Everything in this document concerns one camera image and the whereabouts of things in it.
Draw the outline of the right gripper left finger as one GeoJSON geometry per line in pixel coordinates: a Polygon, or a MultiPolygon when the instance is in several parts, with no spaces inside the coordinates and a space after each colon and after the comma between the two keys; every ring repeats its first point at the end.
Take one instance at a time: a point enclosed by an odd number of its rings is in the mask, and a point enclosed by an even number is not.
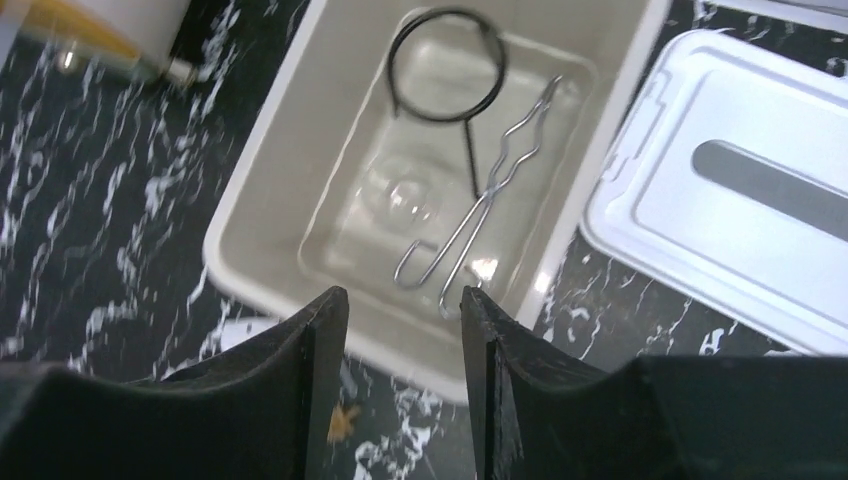
{"type": "Polygon", "coordinates": [[[1,366],[5,479],[317,479],[349,319],[334,286],[289,319],[159,380],[1,366]]]}

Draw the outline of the metal crucible tongs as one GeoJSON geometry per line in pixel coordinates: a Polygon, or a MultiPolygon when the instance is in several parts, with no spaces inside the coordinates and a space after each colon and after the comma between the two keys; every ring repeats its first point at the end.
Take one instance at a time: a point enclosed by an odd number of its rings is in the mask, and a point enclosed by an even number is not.
{"type": "Polygon", "coordinates": [[[479,194],[479,197],[473,205],[467,210],[464,217],[460,220],[444,244],[438,245],[425,239],[416,239],[410,243],[407,250],[396,264],[393,273],[393,282],[396,286],[405,291],[415,290],[422,287],[442,263],[445,256],[453,247],[457,239],[461,236],[462,232],[466,229],[469,222],[471,220],[476,221],[438,293],[438,312],[445,320],[450,320],[456,317],[456,314],[448,305],[449,290],[459,276],[460,270],[465,267],[465,259],[469,254],[471,247],[474,245],[477,236],[482,230],[487,217],[493,209],[496,198],[513,181],[520,167],[536,157],[542,150],[545,123],[562,80],[563,77],[561,75],[552,76],[527,113],[501,135],[499,140],[499,156],[489,170],[485,188],[479,194]],[[531,148],[514,158],[513,162],[509,164],[506,174],[504,176],[500,176],[500,170],[507,164],[507,160],[510,158],[509,142],[511,137],[525,129],[528,124],[533,125],[531,148]],[[406,267],[413,254],[421,248],[432,251],[434,253],[433,259],[430,261],[419,279],[412,282],[403,281],[401,279],[403,269],[406,267]]]}

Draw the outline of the clear glass beaker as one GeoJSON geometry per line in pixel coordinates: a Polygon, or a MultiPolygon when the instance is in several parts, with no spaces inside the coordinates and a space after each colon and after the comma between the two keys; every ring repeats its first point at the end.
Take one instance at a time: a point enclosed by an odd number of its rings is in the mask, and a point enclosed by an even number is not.
{"type": "Polygon", "coordinates": [[[437,171],[404,155],[379,155],[365,169],[355,194],[382,228],[396,233],[420,230],[442,206],[437,171]]]}

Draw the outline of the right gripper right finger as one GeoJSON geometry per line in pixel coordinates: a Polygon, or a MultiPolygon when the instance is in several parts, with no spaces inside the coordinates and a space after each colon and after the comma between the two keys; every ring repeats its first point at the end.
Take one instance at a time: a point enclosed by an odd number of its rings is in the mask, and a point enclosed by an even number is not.
{"type": "Polygon", "coordinates": [[[843,479],[847,361],[638,356],[613,372],[467,287],[461,330],[480,479],[843,479]]]}

